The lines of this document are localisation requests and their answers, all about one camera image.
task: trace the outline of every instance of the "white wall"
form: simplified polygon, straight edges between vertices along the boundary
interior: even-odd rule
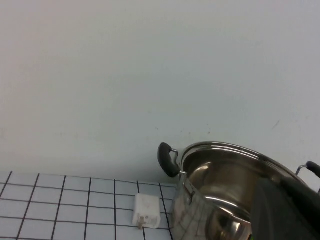
[[[0,168],[167,181],[159,143],[209,140],[320,164],[319,13],[317,0],[2,1]]]

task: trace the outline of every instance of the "tile floor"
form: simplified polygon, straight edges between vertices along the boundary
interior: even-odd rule
[[[135,195],[160,197],[158,229],[132,225]],[[175,185],[0,172],[0,240],[172,240]]]

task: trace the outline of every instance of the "white power adapter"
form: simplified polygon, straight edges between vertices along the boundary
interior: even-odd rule
[[[132,224],[139,229],[142,227],[157,229],[160,221],[159,197],[138,193],[135,196]]]

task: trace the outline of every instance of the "black object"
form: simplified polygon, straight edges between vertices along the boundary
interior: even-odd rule
[[[318,178],[320,178],[320,166],[313,161],[308,161],[306,164],[306,168],[313,172]]]
[[[258,180],[251,206],[254,240],[320,240],[319,224],[320,196],[314,191],[290,178]]]
[[[163,171],[170,177],[174,178],[180,173],[180,169],[172,162],[170,153],[173,151],[171,146],[162,142],[158,148],[158,161]]]

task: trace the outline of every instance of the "pot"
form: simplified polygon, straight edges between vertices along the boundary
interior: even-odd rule
[[[252,200],[260,178],[279,183],[285,177],[305,185],[298,177],[302,168],[320,177],[320,166],[314,162],[294,174],[267,156],[222,142],[193,144],[177,162],[178,154],[164,142],[158,148],[162,169],[171,178],[179,176],[171,214],[174,240],[249,240]]]

